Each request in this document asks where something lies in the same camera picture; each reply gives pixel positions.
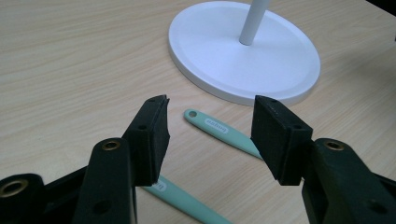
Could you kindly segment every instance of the table surface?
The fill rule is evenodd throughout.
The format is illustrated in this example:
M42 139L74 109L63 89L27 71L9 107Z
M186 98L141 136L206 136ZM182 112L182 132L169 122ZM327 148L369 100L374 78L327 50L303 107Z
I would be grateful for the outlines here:
M87 165L92 147L123 134L148 98L167 94L171 140L162 174L233 223L307 223L301 186L280 187L265 163L183 119L201 110L250 135L253 108L189 82L167 46L178 12L199 0L0 3L0 179L49 183ZM272 1L312 40L317 85L289 108L396 179L396 19L363 0ZM137 188L140 223L194 223Z

